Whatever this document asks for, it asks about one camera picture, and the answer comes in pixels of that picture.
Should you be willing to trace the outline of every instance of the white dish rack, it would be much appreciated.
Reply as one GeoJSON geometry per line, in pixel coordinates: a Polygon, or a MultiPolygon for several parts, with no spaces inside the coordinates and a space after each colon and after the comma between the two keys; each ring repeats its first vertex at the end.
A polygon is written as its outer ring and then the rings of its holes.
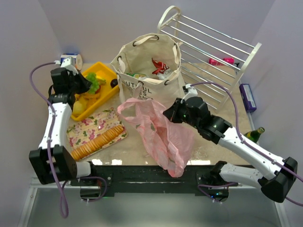
{"type": "MultiPolygon", "coordinates": [[[[195,82],[213,82],[215,80],[229,92],[232,92],[238,85],[245,69],[261,46],[260,43],[252,46],[184,16],[181,14],[180,8],[176,6],[170,6],[165,10],[158,23],[158,33],[169,35],[180,47],[184,79],[188,78],[195,82]],[[223,57],[232,57],[239,64],[227,63],[222,60],[223,57]],[[230,73],[230,69],[227,67],[209,64],[209,58],[228,66],[236,73],[230,73]],[[190,70],[184,65],[194,67],[195,70],[190,70]]],[[[198,87],[198,91],[207,96],[207,104],[216,112],[221,110],[229,98],[228,94],[216,85],[201,85],[198,87]]]]}

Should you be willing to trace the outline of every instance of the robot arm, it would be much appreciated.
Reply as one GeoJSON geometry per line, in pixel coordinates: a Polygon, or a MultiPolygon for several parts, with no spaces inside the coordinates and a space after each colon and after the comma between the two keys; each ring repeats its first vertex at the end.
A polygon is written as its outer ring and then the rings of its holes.
{"type": "Polygon", "coordinates": [[[51,135],[51,153],[59,181],[70,180],[91,174],[91,163],[76,162],[64,147],[66,129],[71,117],[75,93],[89,90],[91,83],[74,67],[71,58],[66,58],[60,68],[51,71],[55,94],[49,96],[55,112],[48,107],[48,121],[44,136],[37,150],[29,153],[29,160],[42,184],[53,183],[54,178],[47,156],[48,133],[52,125],[53,114],[56,116],[51,135]]]}
{"type": "Polygon", "coordinates": [[[297,162],[291,157],[283,159],[252,141],[246,140],[250,146],[274,160],[274,162],[269,161],[245,145],[240,140],[235,127],[229,122],[221,117],[211,115],[207,104],[202,98],[196,96],[197,92],[193,87],[187,85],[184,90],[187,92],[185,97],[183,99],[177,98],[173,106],[164,111],[163,114],[173,123],[185,122],[193,126],[204,139],[227,148],[255,167],[254,169],[234,166],[220,161],[215,165],[209,179],[238,182],[260,188],[271,200],[283,202],[295,178],[275,163],[280,163],[296,172],[297,162]]]}

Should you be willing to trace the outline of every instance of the pink object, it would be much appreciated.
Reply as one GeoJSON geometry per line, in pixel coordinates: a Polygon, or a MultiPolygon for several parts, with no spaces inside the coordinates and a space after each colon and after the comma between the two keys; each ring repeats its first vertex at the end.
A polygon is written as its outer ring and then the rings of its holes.
{"type": "Polygon", "coordinates": [[[228,63],[230,63],[231,65],[234,64],[234,59],[233,58],[223,58],[223,61],[226,61],[228,63]]]}
{"type": "MultiPolygon", "coordinates": [[[[226,61],[230,64],[234,64],[234,59],[233,58],[223,58],[223,61],[226,61]]],[[[222,63],[220,63],[220,62],[218,62],[218,61],[216,61],[215,59],[212,59],[212,58],[210,58],[208,60],[208,63],[211,64],[211,65],[223,65],[222,63]]]]}
{"type": "Polygon", "coordinates": [[[220,63],[212,58],[209,59],[208,63],[210,63],[211,65],[223,65],[222,63],[220,63]]]}
{"type": "Polygon", "coordinates": [[[146,151],[172,177],[183,175],[194,144],[194,132],[181,124],[171,123],[162,113],[165,106],[147,99],[129,98],[117,112],[137,129],[146,151]],[[136,116],[125,117],[121,112],[135,106],[136,116]]]}

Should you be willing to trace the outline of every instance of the black base bar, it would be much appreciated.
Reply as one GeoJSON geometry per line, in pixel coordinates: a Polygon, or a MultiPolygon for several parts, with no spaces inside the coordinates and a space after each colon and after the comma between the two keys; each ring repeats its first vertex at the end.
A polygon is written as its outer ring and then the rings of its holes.
{"type": "MultiPolygon", "coordinates": [[[[108,189],[105,196],[113,197],[115,193],[187,193],[204,195],[198,189],[199,184],[227,184],[219,176],[218,164],[209,166],[187,166],[181,177],[173,178],[160,166],[94,166],[93,176],[106,180],[108,189]]],[[[72,186],[97,186],[96,180],[73,180],[72,186]]],[[[202,188],[214,198],[228,197],[227,189],[202,188]]],[[[98,197],[99,189],[81,189],[83,199],[98,197]]]]}

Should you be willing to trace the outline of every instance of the white wall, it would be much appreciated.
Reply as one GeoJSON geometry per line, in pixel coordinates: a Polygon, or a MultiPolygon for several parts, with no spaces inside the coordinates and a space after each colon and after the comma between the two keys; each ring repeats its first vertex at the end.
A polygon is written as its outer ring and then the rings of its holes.
{"type": "MultiPolygon", "coordinates": [[[[37,0],[1,1],[0,30],[0,226],[10,227],[18,224],[33,175],[29,151],[37,148],[47,121],[47,106],[28,75],[61,51],[37,0]]],[[[50,69],[35,75],[42,91],[51,84],[50,69]]]]}
{"type": "Polygon", "coordinates": [[[251,43],[274,0],[39,0],[64,52],[86,62],[111,62],[122,45],[157,31],[164,10],[184,15],[251,43]]]}
{"type": "MultiPolygon", "coordinates": [[[[256,127],[265,127],[260,144],[283,157],[291,156],[303,175],[303,2],[276,0],[253,44],[261,42],[243,82],[256,99],[256,127]]],[[[303,184],[296,181],[289,197],[303,203],[303,184]]],[[[303,208],[284,202],[292,227],[302,226],[303,208]]]]}

